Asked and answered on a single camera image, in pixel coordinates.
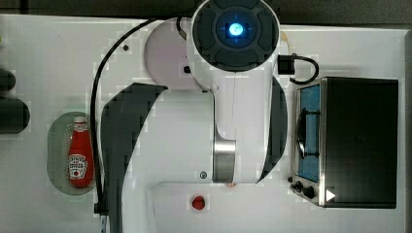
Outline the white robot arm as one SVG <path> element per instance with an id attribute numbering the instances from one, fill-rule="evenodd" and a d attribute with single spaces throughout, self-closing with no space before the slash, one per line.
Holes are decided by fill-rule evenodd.
<path id="1" fill-rule="evenodd" d="M 187 32 L 195 87 L 133 83 L 103 108 L 110 233 L 155 233 L 163 183 L 259 183 L 279 161 L 287 110 L 281 31 L 264 0 L 205 0 Z"/>

